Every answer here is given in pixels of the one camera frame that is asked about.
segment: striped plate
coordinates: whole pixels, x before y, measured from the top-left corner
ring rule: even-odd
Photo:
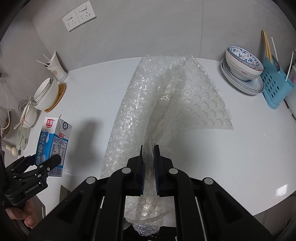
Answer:
[[[262,81],[261,76],[259,76],[258,78],[254,79],[254,80],[248,80],[248,81],[243,81],[241,79],[239,79],[238,77],[236,77],[230,70],[226,59],[223,60],[222,62],[222,67],[223,69],[227,72],[227,74],[229,74],[229,76],[232,77],[233,80],[236,80],[238,83],[240,83],[241,85],[243,85],[244,87],[252,90],[252,91],[256,91],[256,92],[262,92],[264,89],[264,83]]]

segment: white straw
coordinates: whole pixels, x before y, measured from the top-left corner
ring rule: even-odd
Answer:
[[[292,52],[292,57],[291,57],[290,67],[289,67],[289,70],[288,70],[288,73],[287,73],[286,81],[287,81],[288,76],[289,76],[289,74],[290,74],[290,70],[291,70],[291,66],[292,66],[292,61],[293,61],[293,55],[294,55],[294,51]]]
[[[42,63],[41,61],[39,61],[39,60],[36,60],[37,62],[39,62],[39,63],[41,63],[41,64],[44,64],[44,65],[46,65],[47,67],[49,66],[48,64],[45,64],[45,63]]]
[[[44,53],[43,53],[43,56],[44,56],[44,57],[45,57],[45,58],[46,58],[48,61],[50,61],[50,60],[49,60],[49,58],[47,58],[47,57],[45,56],[45,54],[44,54]]]
[[[271,40],[272,40],[272,43],[274,45],[274,39],[273,39],[273,37],[271,37]],[[275,45],[274,45],[274,52],[276,54],[276,47],[275,47]],[[276,54],[276,60],[279,61],[278,58],[277,58],[277,54]]]

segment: wooden coaster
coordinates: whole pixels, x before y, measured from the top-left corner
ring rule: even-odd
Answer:
[[[48,108],[47,110],[45,110],[45,112],[50,112],[53,110],[53,108],[55,108],[57,106],[57,104],[59,103],[59,101],[62,99],[63,95],[65,94],[67,89],[67,85],[66,84],[60,84],[59,85],[59,95],[57,97],[56,102],[53,104],[52,107]]]

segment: power socket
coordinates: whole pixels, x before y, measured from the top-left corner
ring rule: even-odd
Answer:
[[[74,9],[74,11],[80,23],[84,23],[96,16],[90,1],[83,3],[78,8]]]
[[[76,16],[74,10],[69,12],[66,16],[63,17],[63,22],[64,22],[68,31],[70,31],[80,25],[80,22]]]

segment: crumpled bubble wrap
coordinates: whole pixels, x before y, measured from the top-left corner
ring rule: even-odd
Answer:
[[[153,147],[171,157],[168,142],[191,129],[233,129],[230,113],[215,83],[196,58],[179,51],[145,55],[119,107],[105,153],[101,178],[125,167],[143,144],[144,193],[127,197],[124,216],[143,236],[159,231],[174,211],[173,197],[157,196]]]

